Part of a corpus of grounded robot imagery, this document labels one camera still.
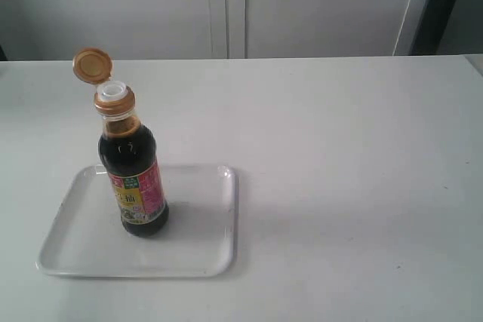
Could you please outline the dark soy sauce bottle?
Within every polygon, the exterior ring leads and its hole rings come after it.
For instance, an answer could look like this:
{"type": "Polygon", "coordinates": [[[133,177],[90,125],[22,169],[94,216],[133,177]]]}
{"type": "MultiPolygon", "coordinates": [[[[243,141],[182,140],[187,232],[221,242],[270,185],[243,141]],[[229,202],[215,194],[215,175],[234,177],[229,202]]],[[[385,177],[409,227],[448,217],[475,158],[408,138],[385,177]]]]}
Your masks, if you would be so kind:
{"type": "Polygon", "coordinates": [[[127,232],[149,238],[169,217],[169,206],[152,131],[137,116],[136,98],[122,81],[112,79],[113,62],[99,48],[84,48],[72,60],[75,76],[96,87],[94,107],[102,118],[98,155],[106,168],[127,232]]]}

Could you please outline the white plastic tray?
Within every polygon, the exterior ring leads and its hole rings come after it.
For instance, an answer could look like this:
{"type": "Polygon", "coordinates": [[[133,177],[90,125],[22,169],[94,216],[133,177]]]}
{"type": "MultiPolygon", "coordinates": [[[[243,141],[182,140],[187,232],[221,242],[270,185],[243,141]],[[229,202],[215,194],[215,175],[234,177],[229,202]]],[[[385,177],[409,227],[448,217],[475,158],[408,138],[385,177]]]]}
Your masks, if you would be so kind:
{"type": "Polygon", "coordinates": [[[121,224],[105,168],[81,170],[52,222],[36,266],[70,278],[209,278],[236,252],[238,177],[231,167],[195,164],[162,168],[169,218],[140,238],[121,224]]]}

